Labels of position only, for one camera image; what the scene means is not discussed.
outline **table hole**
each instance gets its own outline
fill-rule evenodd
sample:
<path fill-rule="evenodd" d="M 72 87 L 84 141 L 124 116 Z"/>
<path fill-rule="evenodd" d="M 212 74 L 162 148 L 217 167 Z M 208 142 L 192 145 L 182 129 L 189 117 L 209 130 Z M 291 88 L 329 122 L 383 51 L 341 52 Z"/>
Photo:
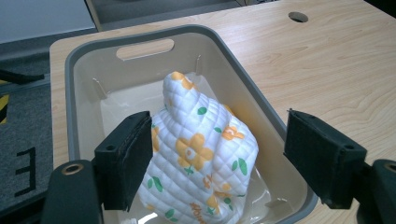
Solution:
<path fill-rule="evenodd" d="M 292 21 L 297 21 L 297 22 L 307 22 L 308 21 L 308 17 L 301 12 L 291 12 L 289 13 L 289 18 Z"/>

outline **wooden table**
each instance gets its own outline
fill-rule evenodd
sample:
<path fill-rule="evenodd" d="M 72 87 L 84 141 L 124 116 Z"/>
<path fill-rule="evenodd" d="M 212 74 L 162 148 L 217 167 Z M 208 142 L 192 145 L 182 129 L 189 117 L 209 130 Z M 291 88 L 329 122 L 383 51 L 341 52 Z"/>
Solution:
<path fill-rule="evenodd" d="M 302 12 L 308 22 L 289 18 Z M 50 49 L 54 166 L 68 161 L 64 62 L 102 38 L 201 24 L 214 29 L 286 122 L 301 110 L 368 149 L 366 161 L 396 161 L 396 20 L 361 0 L 281 0 L 56 42 Z M 355 223 L 318 203 L 301 223 Z"/>

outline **black floor mat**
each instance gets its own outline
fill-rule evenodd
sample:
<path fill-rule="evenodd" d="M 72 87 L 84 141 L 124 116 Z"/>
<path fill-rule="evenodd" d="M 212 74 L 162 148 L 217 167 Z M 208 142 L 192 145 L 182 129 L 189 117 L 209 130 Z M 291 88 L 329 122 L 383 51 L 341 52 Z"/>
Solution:
<path fill-rule="evenodd" d="M 8 96 L 0 124 L 0 212 L 47 190 L 52 172 L 50 84 Z"/>

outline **floral fabric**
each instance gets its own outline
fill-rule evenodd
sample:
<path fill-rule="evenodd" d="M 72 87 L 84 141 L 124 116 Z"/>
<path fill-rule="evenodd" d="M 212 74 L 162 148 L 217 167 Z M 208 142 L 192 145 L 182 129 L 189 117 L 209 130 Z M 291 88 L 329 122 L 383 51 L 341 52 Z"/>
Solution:
<path fill-rule="evenodd" d="M 153 158 L 138 195 L 174 223 L 236 223 L 244 211 L 256 139 L 228 106 L 179 72 L 163 81 L 165 109 L 153 116 Z"/>

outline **white cloth with flower print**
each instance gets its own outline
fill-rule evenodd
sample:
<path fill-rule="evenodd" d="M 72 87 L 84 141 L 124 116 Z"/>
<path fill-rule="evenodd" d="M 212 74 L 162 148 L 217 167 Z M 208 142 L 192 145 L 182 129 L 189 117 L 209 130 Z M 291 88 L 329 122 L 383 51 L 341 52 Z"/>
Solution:
<path fill-rule="evenodd" d="M 175 223 L 236 223 L 258 145 L 229 109 L 179 72 L 163 81 L 152 118 L 153 158 L 139 188 L 147 209 Z"/>

